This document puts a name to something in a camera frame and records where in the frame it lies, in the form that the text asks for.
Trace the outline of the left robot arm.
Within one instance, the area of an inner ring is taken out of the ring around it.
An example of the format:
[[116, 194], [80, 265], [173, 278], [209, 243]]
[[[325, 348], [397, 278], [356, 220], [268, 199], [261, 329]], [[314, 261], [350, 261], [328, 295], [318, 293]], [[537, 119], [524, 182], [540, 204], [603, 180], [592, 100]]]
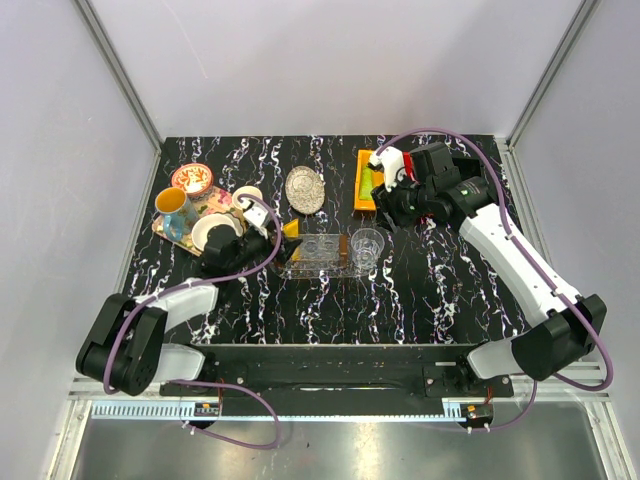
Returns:
[[107, 297], [75, 361], [76, 371], [103, 383], [105, 392], [136, 396], [154, 382], [182, 381], [195, 395], [213, 390], [215, 369], [205, 354], [186, 345], [165, 341], [169, 330], [212, 312], [232, 282], [268, 263], [286, 263], [302, 244], [275, 224], [262, 235], [250, 227], [238, 236], [227, 225], [210, 228], [200, 255], [201, 278], [150, 296]]

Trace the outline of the clear glass tumbler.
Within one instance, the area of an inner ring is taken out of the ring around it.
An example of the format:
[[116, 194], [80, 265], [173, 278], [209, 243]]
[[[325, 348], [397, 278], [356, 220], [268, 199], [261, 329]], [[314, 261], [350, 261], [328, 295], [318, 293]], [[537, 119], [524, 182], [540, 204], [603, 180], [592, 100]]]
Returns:
[[374, 228], [356, 230], [350, 239], [352, 260], [360, 270], [374, 268], [385, 246], [383, 235]]

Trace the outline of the green toothpaste tube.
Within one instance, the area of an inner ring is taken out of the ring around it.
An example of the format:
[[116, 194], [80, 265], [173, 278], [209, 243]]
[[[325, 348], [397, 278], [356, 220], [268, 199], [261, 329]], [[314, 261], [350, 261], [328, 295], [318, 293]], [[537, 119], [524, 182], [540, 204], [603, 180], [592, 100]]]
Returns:
[[371, 191], [374, 189], [374, 171], [365, 166], [361, 170], [359, 199], [361, 201], [372, 201]]

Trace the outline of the yellow toothpaste tube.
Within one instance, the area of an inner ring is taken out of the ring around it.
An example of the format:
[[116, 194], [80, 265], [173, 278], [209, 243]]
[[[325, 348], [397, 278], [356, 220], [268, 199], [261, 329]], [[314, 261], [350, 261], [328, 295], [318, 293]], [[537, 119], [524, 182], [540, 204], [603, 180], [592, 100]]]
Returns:
[[294, 219], [294, 220], [284, 224], [282, 226], [282, 232], [289, 239], [297, 238], [299, 236], [299, 234], [300, 234], [299, 220], [298, 219]]

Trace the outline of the clear toothbrush holder rack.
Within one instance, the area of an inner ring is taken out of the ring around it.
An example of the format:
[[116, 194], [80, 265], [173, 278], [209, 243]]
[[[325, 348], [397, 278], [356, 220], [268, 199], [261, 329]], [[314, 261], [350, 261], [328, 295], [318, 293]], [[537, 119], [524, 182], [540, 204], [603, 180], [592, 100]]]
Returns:
[[349, 265], [348, 237], [345, 234], [300, 234], [301, 243], [290, 260], [280, 268], [285, 275], [311, 276], [344, 270]]

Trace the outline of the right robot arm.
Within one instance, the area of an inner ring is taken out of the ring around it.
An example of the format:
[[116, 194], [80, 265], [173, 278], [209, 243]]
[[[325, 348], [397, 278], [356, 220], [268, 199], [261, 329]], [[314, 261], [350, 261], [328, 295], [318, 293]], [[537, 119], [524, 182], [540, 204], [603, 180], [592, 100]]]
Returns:
[[373, 152], [368, 165], [384, 176], [371, 193], [380, 226], [395, 231], [423, 216], [450, 226], [488, 261], [529, 325], [523, 334], [468, 351], [453, 374], [460, 392], [476, 396], [502, 375], [544, 381], [593, 352], [604, 301], [580, 294], [541, 257], [501, 211], [498, 188], [479, 159], [436, 142], [409, 153]]

